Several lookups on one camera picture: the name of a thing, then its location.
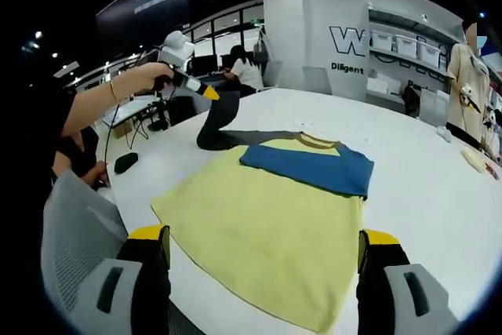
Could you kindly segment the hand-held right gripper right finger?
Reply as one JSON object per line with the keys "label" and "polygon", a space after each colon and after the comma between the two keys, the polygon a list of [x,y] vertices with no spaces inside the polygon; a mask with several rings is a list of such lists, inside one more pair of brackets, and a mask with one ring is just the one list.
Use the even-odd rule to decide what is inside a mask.
{"label": "hand-held right gripper right finger", "polygon": [[356,297],[359,334],[451,334],[459,323],[447,290],[382,231],[359,232]]}

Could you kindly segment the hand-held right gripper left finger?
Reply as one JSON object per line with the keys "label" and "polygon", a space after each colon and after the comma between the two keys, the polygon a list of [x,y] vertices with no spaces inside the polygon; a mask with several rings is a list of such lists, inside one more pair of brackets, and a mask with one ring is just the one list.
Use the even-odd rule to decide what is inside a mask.
{"label": "hand-held right gripper left finger", "polygon": [[72,325],[80,334],[169,333],[169,226],[139,228],[82,281]]}

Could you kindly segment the person's left hand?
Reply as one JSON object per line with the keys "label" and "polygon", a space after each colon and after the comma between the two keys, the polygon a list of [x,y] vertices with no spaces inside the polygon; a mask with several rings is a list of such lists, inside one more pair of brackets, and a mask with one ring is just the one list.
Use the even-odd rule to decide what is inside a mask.
{"label": "person's left hand", "polygon": [[160,92],[172,84],[174,72],[164,63],[150,62],[135,67],[132,75],[132,94]]}

